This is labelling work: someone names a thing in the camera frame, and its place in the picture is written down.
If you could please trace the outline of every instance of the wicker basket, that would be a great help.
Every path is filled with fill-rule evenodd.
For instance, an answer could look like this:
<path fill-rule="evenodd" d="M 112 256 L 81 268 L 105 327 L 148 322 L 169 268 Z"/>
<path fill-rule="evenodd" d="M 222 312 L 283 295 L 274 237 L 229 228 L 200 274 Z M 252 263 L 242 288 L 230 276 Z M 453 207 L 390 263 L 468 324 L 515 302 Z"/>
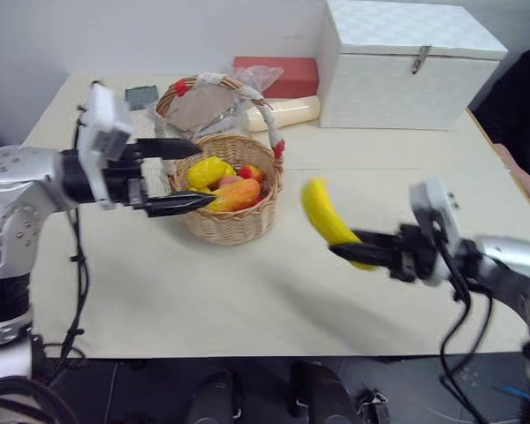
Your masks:
<path fill-rule="evenodd" d="M 181 216 L 182 221 L 197 237 L 221 245 L 237 245 L 260 237 L 270 230 L 276 221 L 279 194 L 283 188 L 284 141 L 262 96 L 256 90 L 224 75 L 202 74 L 182 79 L 171 85 L 156 106 L 157 114 L 164 117 L 176 95 L 183 95 L 189 89 L 208 85 L 230 89 L 250 99 L 257 106 L 265 122 L 268 123 L 272 151 L 259 141 L 243 135 L 211 135 L 197 142 L 202 148 L 201 154 L 176 161 L 176 170 L 169 177 L 169 181 L 173 190 L 186 190 L 189 186 L 186 179 L 188 169 L 202 158 L 212 155 L 224 159 L 234 168 L 251 163 L 264 170 L 266 178 L 262 185 L 267 196 L 257 205 L 238 212 L 212 212 L 198 209 Z"/>

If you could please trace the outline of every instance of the box latch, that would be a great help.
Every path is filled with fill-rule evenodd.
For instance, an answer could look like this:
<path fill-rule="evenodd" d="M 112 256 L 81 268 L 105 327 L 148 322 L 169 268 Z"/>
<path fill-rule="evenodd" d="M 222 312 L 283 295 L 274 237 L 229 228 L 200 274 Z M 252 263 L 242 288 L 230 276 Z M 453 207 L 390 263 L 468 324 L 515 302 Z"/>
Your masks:
<path fill-rule="evenodd" d="M 422 65 L 424 64 L 424 61 L 426 60 L 426 57 L 428 56 L 428 53 L 430 52 L 430 49 L 432 49 L 432 46 L 422 46 L 420 47 L 420 50 L 418 52 L 418 56 L 414 60 L 413 63 L 413 74 L 418 73 Z"/>

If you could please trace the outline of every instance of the white wall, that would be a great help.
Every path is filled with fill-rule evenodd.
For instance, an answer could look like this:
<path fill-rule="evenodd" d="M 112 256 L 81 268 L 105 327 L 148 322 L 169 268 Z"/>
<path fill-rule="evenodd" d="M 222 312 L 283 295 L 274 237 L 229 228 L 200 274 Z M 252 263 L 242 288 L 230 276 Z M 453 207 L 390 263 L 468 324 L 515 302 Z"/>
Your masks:
<path fill-rule="evenodd" d="M 501 71 L 530 49 L 530 0 L 423 3 L 464 5 L 511 51 Z M 313 57 L 322 9 L 322 0 L 0 0 L 0 139 L 23 141 L 71 72 L 195 73 L 235 56 Z"/>

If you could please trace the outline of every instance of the banana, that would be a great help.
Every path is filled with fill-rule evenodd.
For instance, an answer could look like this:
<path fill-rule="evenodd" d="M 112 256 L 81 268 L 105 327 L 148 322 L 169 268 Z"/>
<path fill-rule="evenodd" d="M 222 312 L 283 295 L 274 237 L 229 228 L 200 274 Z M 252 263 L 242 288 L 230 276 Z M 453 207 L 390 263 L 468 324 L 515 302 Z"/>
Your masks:
<path fill-rule="evenodd" d="M 361 240 L 348 228 L 337 214 L 326 189 L 326 180 L 310 178 L 302 190 L 302 206 L 308 216 L 308 221 L 315 227 L 329 245 L 356 242 Z M 359 269 L 372 270 L 377 267 L 365 263 L 350 261 Z"/>

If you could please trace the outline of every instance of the gray floor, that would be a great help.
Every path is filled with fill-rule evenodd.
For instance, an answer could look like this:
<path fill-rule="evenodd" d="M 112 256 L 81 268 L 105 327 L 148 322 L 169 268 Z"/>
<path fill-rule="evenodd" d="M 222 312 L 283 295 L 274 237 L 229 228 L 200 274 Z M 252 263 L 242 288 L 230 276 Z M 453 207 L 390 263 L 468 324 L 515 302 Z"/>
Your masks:
<path fill-rule="evenodd" d="M 245 423 L 284 424 L 289 370 L 294 358 L 173 359 L 119 362 L 110 408 L 110 422 L 178 424 L 196 387 L 225 368 L 244 384 Z M 370 359 L 310 358 L 336 371 L 353 396 L 378 389 L 389 399 L 393 423 L 471 422 L 461 406 L 440 386 L 438 358 Z M 89 367 L 67 371 L 54 388 L 83 423 L 102 423 L 114 366 L 112 360 L 91 361 Z M 528 391 L 525 361 L 517 353 L 477 355 L 459 377 L 481 412 L 496 422 L 519 422 L 521 398 L 505 392 L 510 386 Z"/>

